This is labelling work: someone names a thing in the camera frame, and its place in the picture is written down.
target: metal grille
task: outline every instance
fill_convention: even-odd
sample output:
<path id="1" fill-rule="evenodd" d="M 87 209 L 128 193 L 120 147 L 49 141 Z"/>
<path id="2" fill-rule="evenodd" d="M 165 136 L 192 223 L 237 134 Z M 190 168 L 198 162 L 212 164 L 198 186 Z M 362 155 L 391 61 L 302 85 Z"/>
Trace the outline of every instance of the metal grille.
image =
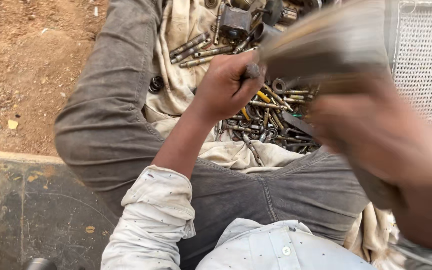
<path id="1" fill-rule="evenodd" d="M 400 95 L 432 123 L 432 7 L 399 12 L 393 79 Z"/>

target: person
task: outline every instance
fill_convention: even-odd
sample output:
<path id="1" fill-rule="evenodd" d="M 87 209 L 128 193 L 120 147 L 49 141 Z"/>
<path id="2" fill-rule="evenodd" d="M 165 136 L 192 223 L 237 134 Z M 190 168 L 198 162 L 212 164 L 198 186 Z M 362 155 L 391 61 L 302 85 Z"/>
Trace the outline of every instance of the person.
<path id="1" fill-rule="evenodd" d="M 145 120 L 161 11 L 161 0 L 110 1 L 55 123 L 64 162 L 121 216 L 101 267 L 370 268 L 341 246 L 369 202 L 344 157 L 323 147 L 253 174 L 197 157 L 215 123 L 260 88 L 261 77 L 240 80 L 251 52 L 213 58 L 165 140 Z M 432 255 L 432 132 L 384 82 L 368 79 L 366 95 L 322 96 L 313 117 L 332 151 L 337 133 L 363 168 L 402 190 L 409 208 L 394 214 L 405 247 L 422 245 Z"/>

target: rolled-up sleeve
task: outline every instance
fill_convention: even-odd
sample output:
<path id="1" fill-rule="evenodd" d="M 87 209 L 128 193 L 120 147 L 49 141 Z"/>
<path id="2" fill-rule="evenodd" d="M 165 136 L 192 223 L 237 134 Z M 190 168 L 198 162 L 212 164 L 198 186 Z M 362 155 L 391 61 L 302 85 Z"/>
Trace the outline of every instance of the rolled-up sleeve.
<path id="1" fill-rule="evenodd" d="M 101 269 L 180 269 L 176 243 L 195 235 L 192 193 L 184 175 L 155 165 L 144 169 L 123 197 Z"/>

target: gray jeans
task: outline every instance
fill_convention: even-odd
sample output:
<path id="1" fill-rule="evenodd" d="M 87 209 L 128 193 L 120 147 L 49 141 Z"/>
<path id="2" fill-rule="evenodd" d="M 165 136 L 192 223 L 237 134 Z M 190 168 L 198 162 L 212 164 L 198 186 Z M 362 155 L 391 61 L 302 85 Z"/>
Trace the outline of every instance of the gray jeans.
<path id="1" fill-rule="evenodd" d="M 117 215 L 126 190 L 164 142 L 141 113 L 161 18 L 161 0 L 111 0 L 55 124 L 60 156 Z M 342 244 L 369 202 L 344 159 L 322 150 L 267 173 L 242 174 L 199 158 L 191 183 L 196 236 L 178 243 L 182 269 L 194 269 L 235 218 L 298 220 Z"/>

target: sandy ground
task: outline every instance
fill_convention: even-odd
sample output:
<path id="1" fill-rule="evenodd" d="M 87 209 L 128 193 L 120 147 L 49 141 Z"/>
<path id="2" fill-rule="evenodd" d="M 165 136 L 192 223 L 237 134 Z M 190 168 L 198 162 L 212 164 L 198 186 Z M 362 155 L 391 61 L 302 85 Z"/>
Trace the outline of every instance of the sandy ground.
<path id="1" fill-rule="evenodd" d="M 0 151 L 57 156 L 54 120 L 104 24 L 107 4 L 0 0 Z"/>

